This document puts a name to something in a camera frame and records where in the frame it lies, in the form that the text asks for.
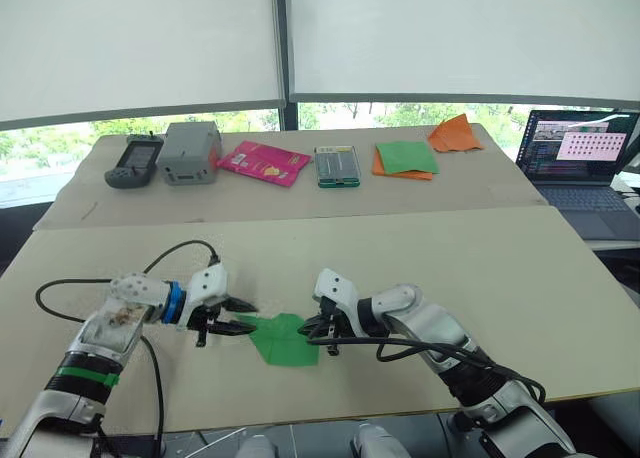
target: laptop screen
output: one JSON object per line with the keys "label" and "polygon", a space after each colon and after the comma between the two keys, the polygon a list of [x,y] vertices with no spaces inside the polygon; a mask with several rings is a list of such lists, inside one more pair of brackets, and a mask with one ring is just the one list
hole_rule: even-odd
{"label": "laptop screen", "polygon": [[534,110],[516,165],[532,182],[610,184],[638,113]]}

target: orange cloth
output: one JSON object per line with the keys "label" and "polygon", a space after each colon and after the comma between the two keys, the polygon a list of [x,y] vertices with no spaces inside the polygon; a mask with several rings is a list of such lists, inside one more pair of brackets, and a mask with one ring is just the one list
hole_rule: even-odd
{"label": "orange cloth", "polygon": [[467,115],[464,113],[440,123],[427,139],[433,149],[440,152],[484,149],[474,138]]}
{"label": "orange cloth", "polygon": [[426,171],[401,171],[400,173],[391,174],[385,173],[377,146],[373,152],[373,167],[371,168],[371,173],[380,176],[394,176],[396,178],[411,178],[414,180],[430,180],[433,178],[433,173],[427,173]]}

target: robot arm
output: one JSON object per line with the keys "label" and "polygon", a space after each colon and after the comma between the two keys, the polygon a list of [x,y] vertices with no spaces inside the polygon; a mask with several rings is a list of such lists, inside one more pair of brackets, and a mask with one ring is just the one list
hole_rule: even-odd
{"label": "robot arm", "polygon": [[257,311],[227,294],[227,272],[221,263],[195,273],[186,290],[177,282],[143,273],[113,279],[102,308],[82,325],[57,371],[11,436],[4,456],[43,456],[37,451],[42,446],[48,450],[46,456],[89,456],[84,452],[91,452],[93,440],[79,435],[97,431],[143,325],[162,322],[180,331],[197,331],[198,347],[206,344],[207,333],[241,335],[255,329],[218,320],[221,308]]}
{"label": "robot arm", "polygon": [[[570,438],[522,382],[500,372],[497,365],[479,366],[493,362],[460,323],[443,307],[427,302],[418,287],[397,285],[360,299],[353,283],[325,269],[314,299],[320,303],[320,314],[307,320],[300,332],[311,343],[327,344],[330,355],[338,354],[340,337],[380,339],[398,333],[435,344],[436,350],[421,351],[420,357],[460,401],[465,421],[483,430],[480,441],[489,456],[586,456],[575,454]],[[318,336],[328,339],[314,339]],[[448,353],[451,345],[460,352]]]}

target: green cloth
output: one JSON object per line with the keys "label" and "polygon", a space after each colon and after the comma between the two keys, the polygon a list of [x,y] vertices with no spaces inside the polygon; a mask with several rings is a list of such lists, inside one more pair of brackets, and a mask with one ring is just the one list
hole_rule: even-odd
{"label": "green cloth", "polygon": [[424,141],[394,141],[378,143],[385,173],[427,171],[439,173],[438,163]]}
{"label": "green cloth", "polygon": [[298,328],[304,323],[299,316],[280,313],[268,320],[238,315],[238,319],[257,327],[249,338],[269,365],[313,366],[318,364],[318,347],[308,345],[307,337],[298,333]]}

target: tree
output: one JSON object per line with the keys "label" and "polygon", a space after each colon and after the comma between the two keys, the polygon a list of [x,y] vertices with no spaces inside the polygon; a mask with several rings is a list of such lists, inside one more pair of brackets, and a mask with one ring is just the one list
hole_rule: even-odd
{"label": "tree", "polygon": [[49,166],[51,155],[68,155],[65,161],[80,160],[95,142],[93,135],[56,126],[14,130],[9,134],[15,142],[8,158],[33,159],[40,168]]}
{"label": "tree", "polygon": [[387,114],[376,117],[384,126],[437,125],[465,112],[461,103],[398,103],[387,108]]}
{"label": "tree", "polygon": [[514,111],[512,105],[474,105],[474,121],[482,123],[501,148],[518,146],[522,141],[527,115]]}
{"label": "tree", "polygon": [[301,130],[317,130],[320,127],[318,115],[323,113],[322,103],[300,103],[298,104],[298,128]]}
{"label": "tree", "polygon": [[267,131],[278,131],[280,129],[280,115],[278,110],[266,110],[261,117],[262,127]]}
{"label": "tree", "polygon": [[0,133],[0,158],[5,158],[11,154],[16,140],[9,133]]}
{"label": "tree", "polygon": [[344,103],[344,107],[351,112],[351,117],[355,120],[358,116],[358,103]]}
{"label": "tree", "polygon": [[122,118],[119,120],[94,121],[91,128],[96,137],[104,135],[129,135],[148,134],[149,131],[154,133],[164,133],[164,121],[156,120],[151,117],[145,118]]}

